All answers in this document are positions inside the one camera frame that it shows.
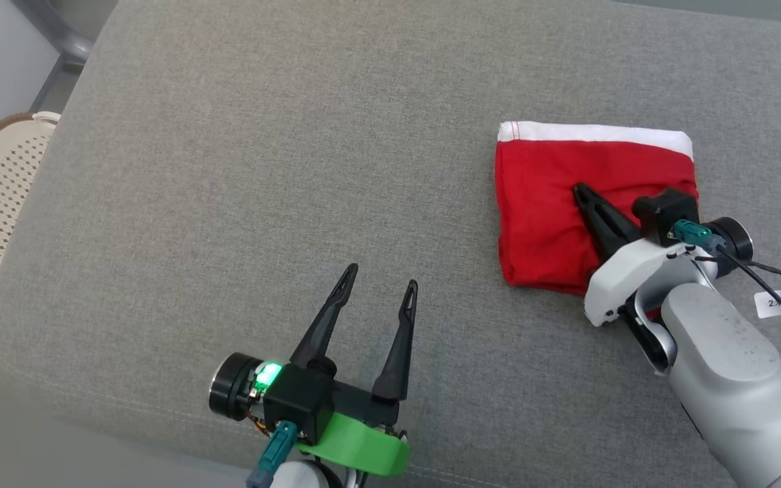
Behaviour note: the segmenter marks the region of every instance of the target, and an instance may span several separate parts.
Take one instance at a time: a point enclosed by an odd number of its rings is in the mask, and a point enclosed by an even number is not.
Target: gray couch
[[[412,460],[373,485],[731,485],[625,327],[503,282],[496,130],[522,119],[684,130],[703,216],[737,218],[781,266],[779,22],[123,0],[0,272],[0,374],[68,422],[252,466],[261,436],[207,408],[214,368],[286,358],[358,262],[329,349],[343,380],[372,385],[400,293],[421,290]],[[753,282],[719,283],[754,316]],[[781,319],[762,330],[781,350]]]

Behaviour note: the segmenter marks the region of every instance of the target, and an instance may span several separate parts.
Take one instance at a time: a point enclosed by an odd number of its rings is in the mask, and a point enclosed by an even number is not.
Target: teal connector
[[[692,246],[701,247],[708,253],[715,253],[717,247],[725,247],[725,239],[714,235],[709,228],[691,220],[677,220],[673,224],[673,238],[686,244],[692,244]]]
[[[270,488],[276,470],[285,462],[297,442],[297,432],[297,426],[293,422],[287,420],[279,422],[258,460],[258,469],[245,480],[248,488]]]

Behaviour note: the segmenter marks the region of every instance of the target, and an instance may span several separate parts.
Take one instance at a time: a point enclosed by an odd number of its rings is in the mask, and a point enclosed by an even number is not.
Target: gray robot arm
[[[707,285],[670,290],[662,305],[676,358],[664,372],[713,457],[743,487],[781,488],[781,358]]]

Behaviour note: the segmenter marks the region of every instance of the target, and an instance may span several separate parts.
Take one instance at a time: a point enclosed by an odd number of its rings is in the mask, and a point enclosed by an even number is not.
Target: white label
[[[774,291],[781,297],[781,290]],[[759,309],[760,319],[781,315],[781,305],[767,291],[755,294],[755,308]]]

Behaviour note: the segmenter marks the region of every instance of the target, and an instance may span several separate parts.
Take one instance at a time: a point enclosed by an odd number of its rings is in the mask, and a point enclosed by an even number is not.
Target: metal frame
[[[62,56],[65,68],[83,68],[96,41],[77,32],[47,0],[12,0]]]

